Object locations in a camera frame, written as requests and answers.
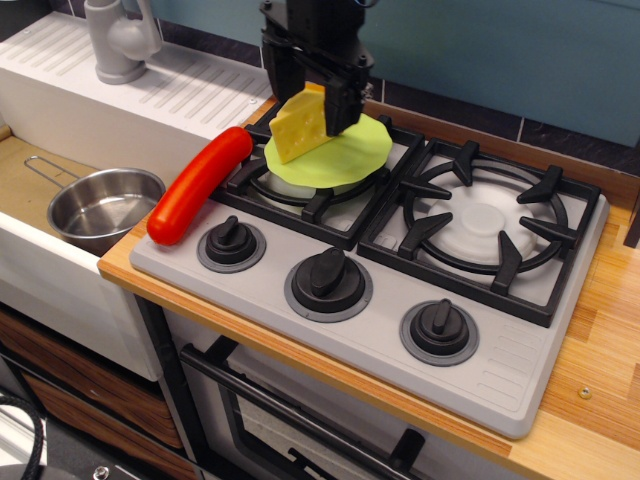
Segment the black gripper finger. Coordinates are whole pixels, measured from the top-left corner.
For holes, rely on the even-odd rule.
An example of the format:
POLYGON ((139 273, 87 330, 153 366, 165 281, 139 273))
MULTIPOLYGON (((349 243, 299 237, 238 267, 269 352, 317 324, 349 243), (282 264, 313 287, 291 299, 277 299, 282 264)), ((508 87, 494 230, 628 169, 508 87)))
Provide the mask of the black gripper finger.
POLYGON ((297 59, 297 51, 290 46, 263 45, 263 60, 272 92, 281 104, 305 88, 305 67, 297 59))
POLYGON ((359 120, 361 91, 343 79, 331 79, 325 87, 325 123, 329 137, 340 135, 359 120))

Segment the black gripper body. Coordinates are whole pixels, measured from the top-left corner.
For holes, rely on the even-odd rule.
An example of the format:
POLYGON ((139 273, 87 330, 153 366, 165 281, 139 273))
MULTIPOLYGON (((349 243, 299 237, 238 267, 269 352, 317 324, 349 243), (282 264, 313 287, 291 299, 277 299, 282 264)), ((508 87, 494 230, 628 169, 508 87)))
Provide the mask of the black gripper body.
POLYGON ((361 92, 374 65, 358 34, 368 5, 359 1, 263 1, 263 45, 290 46, 324 82, 343 79, 361 92))

